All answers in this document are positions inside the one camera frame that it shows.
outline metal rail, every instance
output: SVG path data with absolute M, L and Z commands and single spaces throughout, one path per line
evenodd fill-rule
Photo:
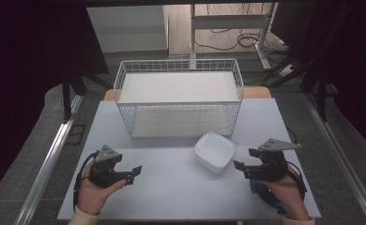
M 311 97 L 311 94 L 305 94 L 305 101 L 312 112 L 315 122 L 317 126 L 320 128 L 321 133 L 323 134 L 329 149 L 331 150 L 333 156 L 335 157 L 338 165 L 340 166 L 344 177 L 346 178 L 349 186 L 352 188 L 364 214 L 366 216 L 366 187 L 362 184 L 355 170 L 351 166 L 349 160 L 346 157 L 343 149 L 339 145 L 339 142 L 336 140 L 333 132 L 329 128 L 327 122 L 324 122 L 321 116 L 318 114 L 315 109 L 315 103 Z
M 23 207 L 14 222 L 15 225 L 25 225 L 31 222 L 31 219 L 37 210 L 40 198 L 42 197 L 43 191 L 45 190 L 49 179 L 51 178 L 53 168 L 57 162 L 63 145 L 66 141 L 69 131 L 74 123 L 76 113 L 82 102 L 83 97 L 75 96 L 71 103 L 72 116 L 66 124 L 62 124 L 60 129 L 53 140 L 52 146 L 49 149 L 48 155 L 46 156 L 42 167 L 39 170 L 36 180 L 28 193 L 27 198 L 23 204 Z

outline finger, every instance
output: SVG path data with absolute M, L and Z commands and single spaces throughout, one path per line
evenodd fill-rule
M 105 188 L 104 194 L 108 196 L 110 196 L 111 194 L 113 194 L 114 192 L 118 191 L 119 189 L 121 189 L 123 186 L 125 186 L 127 184 L 126 180 L 120 180 L 118 182 L 115 182 L 113 185 Z
M 85 167 L 84 167 L 84 175 L 83 177 L 88 177 L 90 174 L 90 169 L 92 168 L 94 160 L 90 161 Z

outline wire basket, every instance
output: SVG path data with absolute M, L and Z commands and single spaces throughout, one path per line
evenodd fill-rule
M 235 59 L 123 61 L 114 83 L 132 138 L 230 136 L 242 96 Z

